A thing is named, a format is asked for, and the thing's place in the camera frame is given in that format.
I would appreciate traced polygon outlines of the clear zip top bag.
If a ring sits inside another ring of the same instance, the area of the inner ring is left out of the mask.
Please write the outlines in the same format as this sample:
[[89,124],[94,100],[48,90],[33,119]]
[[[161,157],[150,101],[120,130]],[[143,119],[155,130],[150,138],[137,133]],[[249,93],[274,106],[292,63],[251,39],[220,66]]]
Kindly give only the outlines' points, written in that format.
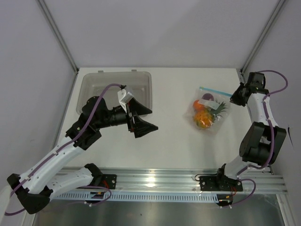
[[226,92],[199,87],[183,118],[193,129],[214,136],[231,112],[230,97]]

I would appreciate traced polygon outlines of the purple red onion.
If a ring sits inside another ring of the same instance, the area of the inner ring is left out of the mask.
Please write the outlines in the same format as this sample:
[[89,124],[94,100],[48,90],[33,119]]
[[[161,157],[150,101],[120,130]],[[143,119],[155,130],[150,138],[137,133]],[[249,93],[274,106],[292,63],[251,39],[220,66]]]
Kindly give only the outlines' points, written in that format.
[[213,96],[211,93],[205,93],[205,94],[202,96],[202,99],[203,99],[203,100],[214,101],[214,96]]

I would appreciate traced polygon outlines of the orange toy pineapple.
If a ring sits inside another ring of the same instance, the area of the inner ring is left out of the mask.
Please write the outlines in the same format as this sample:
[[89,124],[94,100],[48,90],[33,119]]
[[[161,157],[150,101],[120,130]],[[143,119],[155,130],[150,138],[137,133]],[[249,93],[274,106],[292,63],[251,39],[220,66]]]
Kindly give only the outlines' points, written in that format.
[[215,102],[218,104],[217,109],[206,106],[206,109],[200,112],[194,111],[194,116],[192,117],[193,122],[201,129],[209,129],[213,126],[216,121],[223,118],[223,113],[226,113],[226,103],[225,102]]

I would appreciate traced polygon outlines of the small orange pumpkin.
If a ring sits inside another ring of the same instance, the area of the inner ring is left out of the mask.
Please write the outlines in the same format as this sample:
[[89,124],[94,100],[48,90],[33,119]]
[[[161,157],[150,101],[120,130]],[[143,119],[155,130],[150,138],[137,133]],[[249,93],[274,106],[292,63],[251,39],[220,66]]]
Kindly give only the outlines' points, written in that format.
[[192,104],[192,107],[195,112],[200,112],[206,109],[206,107],[203,104],[199,103],[199,100],[195,100]]

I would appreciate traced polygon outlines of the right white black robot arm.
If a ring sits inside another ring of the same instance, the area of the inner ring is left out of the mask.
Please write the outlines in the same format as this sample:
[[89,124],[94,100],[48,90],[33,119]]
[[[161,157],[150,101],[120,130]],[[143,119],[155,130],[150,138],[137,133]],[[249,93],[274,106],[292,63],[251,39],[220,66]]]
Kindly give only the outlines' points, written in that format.
[[248,108],[252,125],[244,136],[239,155],[217,171],[215,186],[225,190],[241,184],[239,177],[250,169],[262,170],[273,164],[286,137],[286,130],[276,123],[266,89],[266,71],[249,73],[246,83],[240,83],[230,102]]

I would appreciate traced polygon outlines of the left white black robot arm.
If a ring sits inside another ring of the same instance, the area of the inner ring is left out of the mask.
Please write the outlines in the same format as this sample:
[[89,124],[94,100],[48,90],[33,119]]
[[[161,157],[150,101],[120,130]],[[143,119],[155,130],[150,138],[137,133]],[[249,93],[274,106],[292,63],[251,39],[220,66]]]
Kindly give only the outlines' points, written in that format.
[[125,124],[135,138],[158,130],[158,126],[141,118],[141,115],[151,113],[152,110],[133,97],[124,107],[119,105],[112,109],[108,109],[102,96],[91,97],[82,108],[79,119],[66,131],[57,147],[27,172],[11,174],[7,178],[23,210],[29,214],[38,213],[54,197],[76,188],[96,188],[109,192],[111,187],[105,175],[93,163],[61,177],[56,174],[101,138],[100,129]]

